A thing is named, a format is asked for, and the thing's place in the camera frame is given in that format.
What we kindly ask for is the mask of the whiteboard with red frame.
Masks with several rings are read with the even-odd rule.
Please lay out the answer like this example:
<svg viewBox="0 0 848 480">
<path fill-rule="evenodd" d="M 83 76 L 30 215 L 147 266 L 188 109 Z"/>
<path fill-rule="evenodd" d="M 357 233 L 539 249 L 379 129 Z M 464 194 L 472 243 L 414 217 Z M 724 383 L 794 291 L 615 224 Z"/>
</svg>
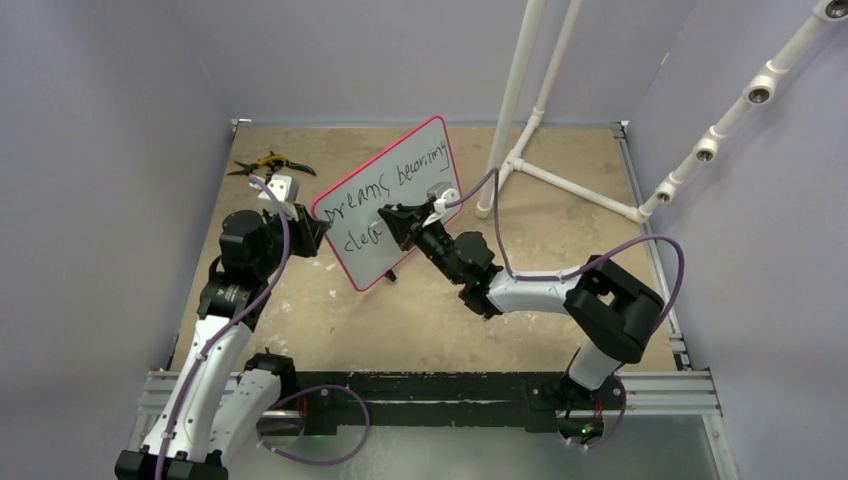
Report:
<svg viewBox="0 0 848 480">
<path fill-rule="evenodd" d="M 420 205 L 436 187 L 461 189 L 447 125 L 434 115 L 320 194 L 312 216 L 353 288 L 364 292 L 409 253 L 378 215 L 386 204 Z"/>
</svg>

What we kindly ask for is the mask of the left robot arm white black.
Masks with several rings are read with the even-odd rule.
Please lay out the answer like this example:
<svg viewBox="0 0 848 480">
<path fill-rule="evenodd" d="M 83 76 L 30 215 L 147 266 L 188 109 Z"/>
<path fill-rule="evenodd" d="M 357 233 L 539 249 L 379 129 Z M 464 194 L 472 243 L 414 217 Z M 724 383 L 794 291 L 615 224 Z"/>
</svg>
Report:
<svg viewBox="0 0 848 480">
<path fill-rule="evenodd" d="M 120 453 L 119 479 L 225 479 L 233 453 L 270 406 L 297 399 L 291 358 L 256 354 L 231 395 L 234 365 L 253 335 L 271 290 L 291 256 L 317 255 L 329 230 L 301 204 L 293 216 L 240 210 L 222 222 L 220 255 L 201 291 L 192 345 L 152 429 L 136 450 Z"/>
</svg>

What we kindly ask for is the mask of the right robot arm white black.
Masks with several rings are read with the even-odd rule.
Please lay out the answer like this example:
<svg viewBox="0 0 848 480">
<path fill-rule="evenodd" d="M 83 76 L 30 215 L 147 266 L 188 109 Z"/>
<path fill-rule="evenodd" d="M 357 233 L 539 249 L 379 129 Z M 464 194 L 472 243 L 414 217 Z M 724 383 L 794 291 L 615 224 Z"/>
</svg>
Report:
<svg viewBox="0 0 848 480">
<path fill-rule="evenodd" d="M 552 272 L 510 272 L 479 231 L 451 236 L 428 218 L 430 203 L 385 205 L 378 215 L 398 245 L 417 248 L 452 284 L 472 312 L 489 319 L 514 312 L 570 316 L 588 338 L 561 381 L 564 399 L 584 407 L 620 366 L 641 361 L 664 312 L 664 300 L 609 258 Z"/>
</svg>

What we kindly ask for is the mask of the yellow black pliers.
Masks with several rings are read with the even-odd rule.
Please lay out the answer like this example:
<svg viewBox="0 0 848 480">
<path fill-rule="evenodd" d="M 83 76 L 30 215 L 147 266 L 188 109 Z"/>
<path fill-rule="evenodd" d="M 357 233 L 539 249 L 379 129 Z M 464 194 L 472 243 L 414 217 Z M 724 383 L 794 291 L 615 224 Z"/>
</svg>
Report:
<svg viewBox="0 0 848 480">
<path fill-rule="evenodd" d="M 228 172 L 228 175 L 251 175 L 259 168 L 266 168 L 271 174 L 277 173 L 281 169 L 288 168 L 294 171 L 303 172 L 313 177 L 317 176 L 317 172 L 310 166 L 302 163 L 297 163 L 290 160 L 283 154 L 276 154 L 270 151 L 265 157 L 256 160 L 253 163 L 243 163 L 235 161 L 235 164 L 240 167 L 239 170 Z"/>
</svg>

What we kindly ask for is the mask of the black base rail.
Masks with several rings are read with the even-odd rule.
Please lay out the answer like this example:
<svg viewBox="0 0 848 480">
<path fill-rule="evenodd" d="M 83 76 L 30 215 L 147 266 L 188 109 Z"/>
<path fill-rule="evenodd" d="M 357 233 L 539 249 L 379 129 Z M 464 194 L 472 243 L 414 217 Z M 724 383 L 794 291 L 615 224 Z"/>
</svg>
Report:
<svg viewBox="0 0 848 480">
<path fill-rule="evenodd" d="M 553 372 L 302 371 L 285 393 L 304 391 L 284 409 L 309 435 L 340 426 L 519 428 L 528 433 L 601 432 L 599 416 L 618 413 L 625 389 L 609 377 L 595 392 Z"/>
</svg>

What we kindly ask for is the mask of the aluminium table frame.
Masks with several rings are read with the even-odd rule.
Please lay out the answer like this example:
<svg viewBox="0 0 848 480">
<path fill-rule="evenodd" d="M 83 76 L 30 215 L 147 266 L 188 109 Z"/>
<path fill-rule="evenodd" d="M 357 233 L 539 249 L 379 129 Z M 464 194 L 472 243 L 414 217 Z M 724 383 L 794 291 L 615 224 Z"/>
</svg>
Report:
<svg viewBox="0 0 848 480">
<path fill-rule="evenodd" d="M 459 190 L 459 193 L 461 196 L 460 200 L 448 205 L 448 212 L 441 220 L 443 225 L 445 224 L 446 220 L 452 216 L 453 212 L 456 209 L 460 208 L 461 205 L 466 201 L 467 194 L 462 192 L 461 190 Z M 614 261 L 611 253 L 605 253 L 601 256 Z M 516 272 L 512 270 L 508 263 L 502 263 L 498 265 L 506 267 L 507 270 L 510 272 Z M 656 331 L 659 329 L 661 323 L 670 313 L 673 305 L 672 298 L 662 299 L 665 302 L 665 308 L 661 317 L 661 321 L 656 328 Z M 618 372 L 619 368 L 610 377 L 615 377 L 619 379 L 625 389 L 623 405 L 618 413 L 603 412 L 600 414 L 599 424 L 602 428 L 601 432 L 594 434 L 583 432 L 580 435 L 574 435 L 569 431 L 562 430 L 555 432 L 554 434 L 560 435 L 564 439 L 564 441 L 569 445 L 575 446 L 582 450 L 591 450 L 599 447 L 603 442 L 607 441 L 619 428 L 620 422 L 625 418 L 625 416 L 631 413 L 644 416 L 715 416 L 718 415 L 720 412 L 718 398 L 713 388 L 712 379 L 710 375 L 706 373 L 698 373 L 694 371 L 680 371 L 677 373 L 668 372 L 664 374 L 643 372 L 620 375 Z M 225 393 L 227 395 L 231 395 L 234 392 L 236 388 L 236 382 L 242 375 L 244 369 L 241 372 L 235 372 L 233 369 L 231 379 L 228 382 L 228 385 L 225 390 Z M 250 433 L 247 438 L 249 436 L 254 436 L 260 447 L 268 447 L 268 441 L 265 438 L 262 430 L 262 420 L 264 418 L 298 421 L 302 424 L 303 432 L 307 434 L 305 420 L 303 420 L 301 416 L 296 412 L 286 410 L 283 407 L 284 404 L 286 404 L 288 401 L 300 399 L 304 397 L 305 394 L 306 393 L 304 391 L 286 394 L 283 398 L 273 403 L 267 410 L 265 410 L 261 414 L 254 432 Z M 153 423 L 151 424 L 146 434 L 152 429 L 154 423 L 156 422 L 157 416 L 163 410 L 165 404 L 163 405 L 160 411 L 154 414 Z M 369 431 L 374 427 L 386 426 L 372 426 L 370 424 L 365 424 L 359 427 L 361 427 L 364 431 Z M 459 428 L 488 430 L 496 429 L 479 427 L 409 428 Z"/>
</svg>

